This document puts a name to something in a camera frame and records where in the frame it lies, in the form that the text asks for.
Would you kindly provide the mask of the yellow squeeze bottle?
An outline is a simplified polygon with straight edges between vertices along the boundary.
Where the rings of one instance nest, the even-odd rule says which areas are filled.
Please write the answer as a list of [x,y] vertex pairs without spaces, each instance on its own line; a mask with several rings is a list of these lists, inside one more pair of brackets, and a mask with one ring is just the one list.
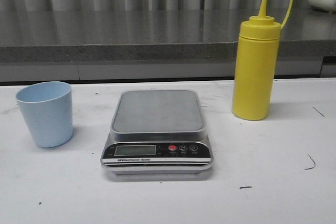
[[278,23],[267,15],[267,0],[261,0],[258,15],[241,23],[232,102],[232,113],[241,119],[259,121],[269,113],[281,30],[292,4],[289,0],[284,20]]

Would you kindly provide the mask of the light blue plastic cup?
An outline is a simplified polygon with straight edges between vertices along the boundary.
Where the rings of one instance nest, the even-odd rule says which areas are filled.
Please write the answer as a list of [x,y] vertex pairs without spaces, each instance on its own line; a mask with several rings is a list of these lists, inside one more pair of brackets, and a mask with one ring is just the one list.
[[72,88],[60,81],[27,86],[16,93],[16,101],[38,147],[52,148],[73,135]]

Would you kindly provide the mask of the silver electronic kitchen scale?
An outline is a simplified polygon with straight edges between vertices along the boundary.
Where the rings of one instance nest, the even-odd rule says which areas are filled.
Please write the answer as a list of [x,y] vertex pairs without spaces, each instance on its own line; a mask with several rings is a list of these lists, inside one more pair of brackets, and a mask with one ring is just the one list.
[[116,175],[199,174],[213,153],[193,90],[130,90],[120,95],[101,166]]

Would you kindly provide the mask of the grey stone counter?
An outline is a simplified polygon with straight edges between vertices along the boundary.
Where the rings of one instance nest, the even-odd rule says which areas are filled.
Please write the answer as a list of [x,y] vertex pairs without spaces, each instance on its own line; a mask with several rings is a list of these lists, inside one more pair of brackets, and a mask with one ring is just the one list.
[[231,80],[256,9],[1,13],[1,84]]

